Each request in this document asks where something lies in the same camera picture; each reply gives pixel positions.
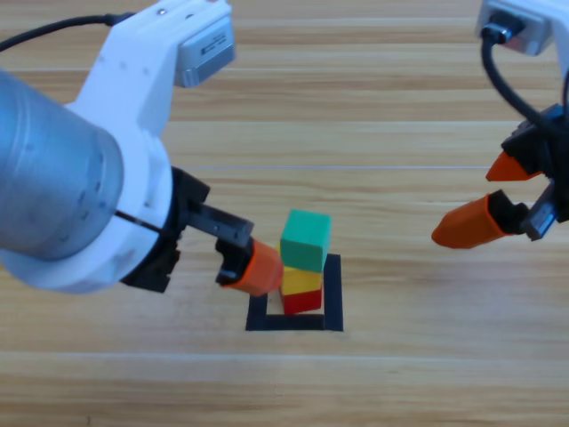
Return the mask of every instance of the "black cable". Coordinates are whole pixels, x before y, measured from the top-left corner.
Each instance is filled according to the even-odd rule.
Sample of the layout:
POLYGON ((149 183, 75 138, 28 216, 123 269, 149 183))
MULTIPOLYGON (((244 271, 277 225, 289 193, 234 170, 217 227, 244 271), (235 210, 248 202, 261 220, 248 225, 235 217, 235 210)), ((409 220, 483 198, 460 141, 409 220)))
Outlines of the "black cable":
POLYGON ((519 114, 538 127, 543 133, 552 138, 569 138, 569 131, 558 126, 533 109, 520 98, 506 83, 493 61, 493 47, 496 41, 491 36, 485 36, 482 42, 482 62, 488 78, 502 98, 512 106, 519 114))
POLYGON ((54 33, 55 31, 60 31, 65 28, 79 27, 91 24, 104 24, 107 27, 113 27, 119 22, 122 22, 123 20, 126 20, 133 15, 134 13, 132 12, 124 13, 122 15, 114 15, 108 13, 106 15, 81 16, 78 18, 61 20, 59 22, 54 22, 53 24, 48 24, 22 34, 18 34, 17 36, 11 37, 8 40, 4 40, 2 43, 0 43, 0 52, 10 49, 17 44, 27 42, 40 36, 46 36, 48 34, 54 33))

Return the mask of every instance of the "yellow block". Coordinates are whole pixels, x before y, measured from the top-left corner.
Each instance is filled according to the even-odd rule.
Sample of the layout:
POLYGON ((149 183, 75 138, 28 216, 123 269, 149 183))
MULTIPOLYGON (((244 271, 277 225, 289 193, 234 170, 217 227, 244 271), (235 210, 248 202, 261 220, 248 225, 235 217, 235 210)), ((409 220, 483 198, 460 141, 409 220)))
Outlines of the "yellow block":
MULTIPOLYGON (((280 245, 276 245, 280 254, 280 245)), ((283 282, 281 284, 282 295, 304 294, 313 292, 322 286, 323 273, 297 270, 293 267, 284 266, 283 282)))

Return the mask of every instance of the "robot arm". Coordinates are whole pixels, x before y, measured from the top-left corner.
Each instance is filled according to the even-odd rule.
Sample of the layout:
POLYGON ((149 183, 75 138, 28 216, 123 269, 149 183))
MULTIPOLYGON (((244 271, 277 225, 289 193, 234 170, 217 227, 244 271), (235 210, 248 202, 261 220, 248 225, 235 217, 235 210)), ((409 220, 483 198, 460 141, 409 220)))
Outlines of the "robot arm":
POLYGON ((225 0, 162 0, 111 29, 67 106, 2 72, 5 268, 66 293, 116 282, 163 292, 181 232, 193 227, 217 238, 220 285, 253 295, 278 287, 276 249, 247 220, 206 205, 209 187, 172 167, 160 140, 174 85, 200 85, 234 58, 225 0))
POLYGON ((488 181, 527 181, 538 175, 549 186, 529 208, 514 205, 500 190, 461 206, 441 221, 433 240, 453 249, 470 249, 506 236, 543 238, 554 222, 569 220, 569 111, 563 107, 537 112, 500 76, 492 48, 501 44, 522 54, 541 54, 553 41, 569 83, 569 4, 559 0, 484 0, 477 23, 482 60, 495 89, 526 120, 502 143, 503 151, 486 175, 488 181))

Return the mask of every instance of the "red block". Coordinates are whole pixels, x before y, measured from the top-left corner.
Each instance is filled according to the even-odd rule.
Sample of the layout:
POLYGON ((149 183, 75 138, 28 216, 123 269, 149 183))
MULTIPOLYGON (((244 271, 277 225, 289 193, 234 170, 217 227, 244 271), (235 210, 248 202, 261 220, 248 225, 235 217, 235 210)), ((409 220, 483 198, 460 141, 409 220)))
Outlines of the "red block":
POLYGON ((322 307, 322 286, 317 291, 312 292, 291 295, 281 294, 281 301, 283 302, 285 315, 319 310, 322 307))

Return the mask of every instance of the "green block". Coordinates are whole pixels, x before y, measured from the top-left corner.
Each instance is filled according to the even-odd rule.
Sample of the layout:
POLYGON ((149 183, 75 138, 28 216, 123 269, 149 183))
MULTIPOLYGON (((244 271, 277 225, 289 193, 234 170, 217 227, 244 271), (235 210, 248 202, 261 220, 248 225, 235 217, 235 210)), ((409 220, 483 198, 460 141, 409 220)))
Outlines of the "green block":
POLYGON ((320 273, 332 241, 332 217, 293 209, 281 236, 281 259, 287 267, 320 273))

